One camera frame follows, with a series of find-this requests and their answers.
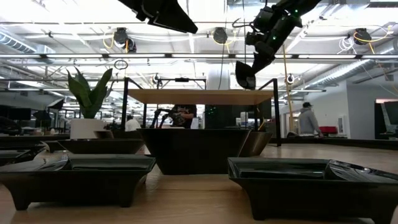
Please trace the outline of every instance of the white pot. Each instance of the white pot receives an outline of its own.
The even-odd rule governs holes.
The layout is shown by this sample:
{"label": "white pot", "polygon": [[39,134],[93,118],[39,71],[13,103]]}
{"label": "white pot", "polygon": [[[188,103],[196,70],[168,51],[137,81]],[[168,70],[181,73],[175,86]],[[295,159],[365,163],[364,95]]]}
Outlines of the white pot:
{"label": "white pot", "polygon": [[95,131],[103,131],[105,123],[98,119],[73,119],[70,123],[70,139],[94,139]]}

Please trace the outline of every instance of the potted plant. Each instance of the potted plant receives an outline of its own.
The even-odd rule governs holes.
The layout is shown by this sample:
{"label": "potted plant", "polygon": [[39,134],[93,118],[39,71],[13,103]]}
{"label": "potted plant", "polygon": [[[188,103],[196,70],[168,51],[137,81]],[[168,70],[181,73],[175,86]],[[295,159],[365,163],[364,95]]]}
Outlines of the potted plant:
{"label": "potted plant", "polygon": [[70,92],[76,97],[84,119],[73,119],[70,125],[70,139],[96,138],[95,131],[104,129],[104,122],[95,119],[95,115],[101,109],[108,87],[106,84],[112,77],[112,68],[107,70],[91,89],[86,78],[75,68],[77,74],[73,78],[68,71],[68,85]]}

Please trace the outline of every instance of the shelf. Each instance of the shelf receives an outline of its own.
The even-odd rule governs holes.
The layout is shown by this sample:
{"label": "shelf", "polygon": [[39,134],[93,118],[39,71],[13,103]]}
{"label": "shelf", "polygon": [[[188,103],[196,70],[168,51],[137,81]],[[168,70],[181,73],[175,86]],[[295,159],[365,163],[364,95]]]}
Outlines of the shelf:
{"label": "shelf", "polygon": [[258,105],[273,91],[245,90],[129,90],[129,96],[147,104]]}

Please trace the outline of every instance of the cap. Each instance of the cap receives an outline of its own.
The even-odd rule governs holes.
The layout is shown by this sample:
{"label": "cap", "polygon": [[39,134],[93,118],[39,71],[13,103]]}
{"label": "cap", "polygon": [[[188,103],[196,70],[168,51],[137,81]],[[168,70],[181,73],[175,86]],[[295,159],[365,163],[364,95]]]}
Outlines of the cap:
{"label": "cap", "polygon": [[312,106],[309,102],[305,102],[305,103],[303,103],[303,107],[304,108],[308,108],[308,107],[310,107],[310,106]]}

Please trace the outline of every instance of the black metal frame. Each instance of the black metal frame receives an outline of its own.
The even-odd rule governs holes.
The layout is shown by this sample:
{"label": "black metal frame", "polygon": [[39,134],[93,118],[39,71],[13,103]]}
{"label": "black metal frame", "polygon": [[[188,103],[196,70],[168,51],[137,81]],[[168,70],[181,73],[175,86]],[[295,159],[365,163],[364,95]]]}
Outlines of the black metal frame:
{"label": "black metal frame", "polygon": [[[205,89],[207,89],[207,85],[206,85],[206,79],[187,79],[188,81],[203,81],[205,82]],[[164,86],[166,86],[170,81],[178,81],[178,79],[175,78],[160,78],[157,80],[157,84],[156,84],[156,88],[159,89],[159,82],[160,81],[167,81],[167,83]],[[131,78],[124,78],[124,91],[123,91],[123,107],[122,107],[122,122],[121,122],[121,126],[122,129],[124,129],[125,124],[126,124],[126,116],[127,116],[127,96],[128,96],[128,92],[129,92],[129,82],[132,82],[133,84],[135,84],[135,86],[137,86],[139,89],[143,89],[143,87],[141,87],[140,85],[138,85],[134,80],[132,80]],[[278,98],[278,79],[273,78],[271,80],[269,80],[266,84],[264,84],[262,87],[260,87],[258,89],[262,90],[263,88],[265,88],[267,85],[273,83],[274,86],[274,109],[275,109],[275,128],[276,128],[276,139],[277,139],[277,146],[281,146],[282,145],[282,139],[280,136],[280,114],[279,114],[279,98]],[[143,114],[143,121],[142,121],[142,125],[143,127],[146,127],[146,118],[147,118],[147,104],[144,103],[144,114]],[[257,105],[255,105],[254,107],[254,129],[258,130],[258,112],[257,112]]]}
{"label": "black metal frame", "polygon": [[[282,145],[282,139],[280,136],[280,114],[279,114],[279,95],[278,95],[278,79],[273,78],[269,80],[266,84],[260,87],[258,90],[262,90],[267,85],[273,83],[274,84],[274,109],[275,109],[275,128],[276,128],[276,145],[279,147]],[[254,112],[254,117],[256,118],[254,127],[257,127],[257,114]]]}
{"label": "black metal frame", "polygon": [[[126,126],[126,117],[127,117],[127,98],[129,94],[129,82],[133,83],[135,86],[138,87],[138,89],[142,90],[144,89],[141,87],[138,83],[136,83],[134,80],[131,78],[124,78],[124,90],[123,90],[123,105],[122,105],[122,130],[124,130]],[[145,127],[146,126],[146,119],[147,119],[147,104],[144,103],[144,115],[143,115],[144,120],[142,121],[142,125]]]}

